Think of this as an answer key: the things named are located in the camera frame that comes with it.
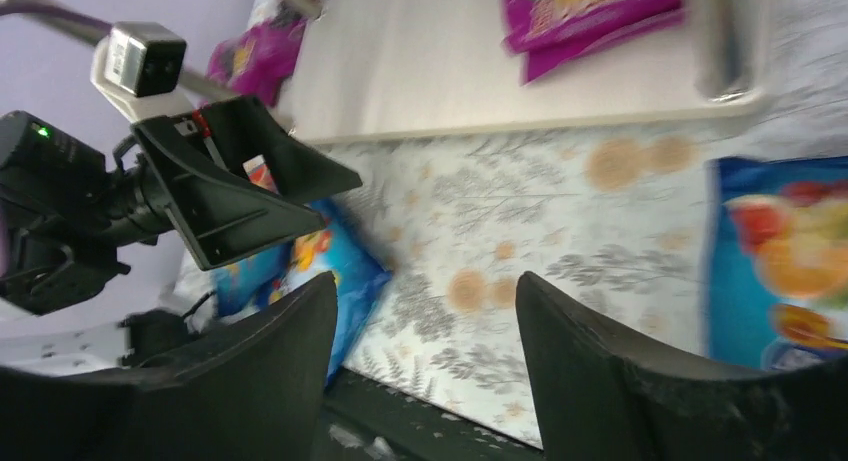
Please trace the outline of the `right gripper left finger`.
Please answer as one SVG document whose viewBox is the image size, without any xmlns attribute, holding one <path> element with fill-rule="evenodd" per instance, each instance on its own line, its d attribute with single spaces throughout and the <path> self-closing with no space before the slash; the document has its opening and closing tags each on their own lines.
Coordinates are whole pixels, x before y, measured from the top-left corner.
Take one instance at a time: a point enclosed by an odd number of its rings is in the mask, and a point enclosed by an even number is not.
<svg viewBox="0 0 848 461">
<path fill-rule="evenodd" d="M 307 460 L 336 326 L 324 273 L 131 369 L 1 372 L 5 460 Z"/>
</svg>

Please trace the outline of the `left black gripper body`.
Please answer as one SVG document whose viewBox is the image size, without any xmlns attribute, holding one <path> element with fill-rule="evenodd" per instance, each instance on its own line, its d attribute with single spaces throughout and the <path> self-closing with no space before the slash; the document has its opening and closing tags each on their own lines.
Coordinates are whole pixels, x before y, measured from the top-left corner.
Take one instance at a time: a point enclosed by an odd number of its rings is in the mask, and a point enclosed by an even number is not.
<svg viewBox="0 0 848 461">
<path fill-rule="evenodd" d="M 175 174 L 173 163 L 148 139 L 128 136 L 113 149 L 115 169 L 99 198 L 105 228 L 99 241 L 111 246 L 154 246 L 161 234 L 174 229 L 168 214 L 173 196 L 166 184 Z"/>
</svg>

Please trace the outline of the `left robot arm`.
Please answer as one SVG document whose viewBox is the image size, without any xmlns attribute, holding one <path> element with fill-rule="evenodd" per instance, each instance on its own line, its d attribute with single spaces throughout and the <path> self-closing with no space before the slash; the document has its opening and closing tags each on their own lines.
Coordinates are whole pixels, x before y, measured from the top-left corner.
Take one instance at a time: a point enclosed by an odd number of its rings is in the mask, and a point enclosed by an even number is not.
<svg viewBox="0 0 848 461">
<path fill-rule="evenodd" d="M 354 235 L 333 196 L 353 170 L 285 133 L 261 101 L 239 97 L 136 122 L 116 164 L 24 111 L 1 121 L 1 297 L 47 315 L 126 275 L 120 248 L 176 232 L 187 251 L 172 308 L 82 331 L 1 344 L 8 368 L 70 376 L 159 360 L 329 272 L 338 315 L 329 367 L 360 335 L 389 271 Z"/>
</svg>

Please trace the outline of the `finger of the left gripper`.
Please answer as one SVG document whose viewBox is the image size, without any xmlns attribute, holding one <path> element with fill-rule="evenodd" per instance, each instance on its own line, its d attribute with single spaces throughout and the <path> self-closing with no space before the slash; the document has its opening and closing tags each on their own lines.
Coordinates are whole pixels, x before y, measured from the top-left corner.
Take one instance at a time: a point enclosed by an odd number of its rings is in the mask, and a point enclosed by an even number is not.
<svg viewBox="0 0 848 461">
<path fill-rule="evenodd" d="M 255 96 L 207 104 L 192 120 L 211 139 L 216 164 L 242 175 L 260 157 L 284 197 L 330 197 L 362 186 L 355 170 L 290 136 Z"/>
<path fill-rule="evenodd" d="M 154 205 L 200 268 L 222 267 L 324 227 L 316 211 L 232 171 L 256 156 L 272 157 L 273 142 L 285 137 L 275 122 L 216 121 L 209 132 L 216 157 L 192 146 L 169 117 L 132 127 L 160 188 Z"/>
</svg>

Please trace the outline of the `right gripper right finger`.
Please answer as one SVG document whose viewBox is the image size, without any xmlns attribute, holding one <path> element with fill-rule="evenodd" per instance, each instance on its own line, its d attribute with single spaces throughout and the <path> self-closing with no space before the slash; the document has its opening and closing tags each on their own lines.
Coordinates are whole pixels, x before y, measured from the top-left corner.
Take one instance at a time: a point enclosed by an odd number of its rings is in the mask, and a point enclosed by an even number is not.
<svg viewBox="0 0 848 461">
<path fill-rule="evenodd" d="M 660 342 L 532 272 L 516 313 L 549 460 L 843 460 L 847 361 L 766 372 Z"/>
</svg>

